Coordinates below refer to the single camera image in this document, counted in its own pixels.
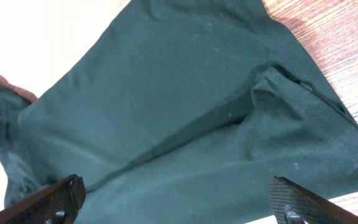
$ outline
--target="green cloth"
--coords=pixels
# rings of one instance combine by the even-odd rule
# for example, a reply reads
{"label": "green cloth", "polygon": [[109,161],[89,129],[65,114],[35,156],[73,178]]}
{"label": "green cloth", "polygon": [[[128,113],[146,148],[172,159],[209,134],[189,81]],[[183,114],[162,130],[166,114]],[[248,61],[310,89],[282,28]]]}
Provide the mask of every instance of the green cloth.
{"label": "green cloth", "polygon": [[358,125],[260,1],[132,1],[37,102],[0,86],[6,206],[70,174],[78,223],[244,223],[284,176],[358,191]]}

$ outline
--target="garment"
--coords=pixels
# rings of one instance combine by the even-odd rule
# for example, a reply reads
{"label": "garment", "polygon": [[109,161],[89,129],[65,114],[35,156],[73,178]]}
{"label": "garment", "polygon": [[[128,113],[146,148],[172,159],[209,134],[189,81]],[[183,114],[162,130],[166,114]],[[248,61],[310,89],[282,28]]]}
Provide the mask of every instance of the garment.
{"label": "garment", "polygon": [[70,174],[78,223],[245,223],[284,176],[358,191],[358,125],[260,1],[132,1],[30,104],[0,86],[6,206]]}

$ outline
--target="dark green fabric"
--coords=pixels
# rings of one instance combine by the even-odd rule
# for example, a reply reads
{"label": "dark green fabric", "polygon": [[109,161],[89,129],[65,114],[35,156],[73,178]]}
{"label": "dark green fabric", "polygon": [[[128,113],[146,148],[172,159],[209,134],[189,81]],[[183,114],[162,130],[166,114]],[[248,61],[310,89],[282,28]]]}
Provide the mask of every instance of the dark green fabric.
{"label": "dark green fabric", "polygon": [[78,223],[244,223],[274,175],[358,190],[358,125],[260,1],[132,1],[36,103],[0,86],[6,206],[77,174]]}

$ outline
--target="white surface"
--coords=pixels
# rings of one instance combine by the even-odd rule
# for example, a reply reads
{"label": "white surface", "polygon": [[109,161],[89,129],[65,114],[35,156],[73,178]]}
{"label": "white surface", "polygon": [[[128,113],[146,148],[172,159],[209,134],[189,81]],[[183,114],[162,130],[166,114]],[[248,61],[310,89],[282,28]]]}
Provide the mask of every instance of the white surface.
{"label": "white surface", "polygon": [[[39,97],[97,41],[123,2],[0,0],[0,74]],[[6,184],[0,164],[0,210]]]}

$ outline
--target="folded fabric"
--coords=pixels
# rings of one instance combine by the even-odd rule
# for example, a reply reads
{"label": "folded fabric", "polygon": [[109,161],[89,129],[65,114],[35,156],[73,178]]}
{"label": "folded fabric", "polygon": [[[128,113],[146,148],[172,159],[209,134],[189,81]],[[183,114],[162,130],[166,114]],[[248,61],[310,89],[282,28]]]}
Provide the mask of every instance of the folded fabric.
{"label": "folded fabric", "polygon": [[35,103],[0,86],[6,206],[82,176],[78,223],[244,223],[284,176],[358,191],[358,125],[259,0],[132,1]]}

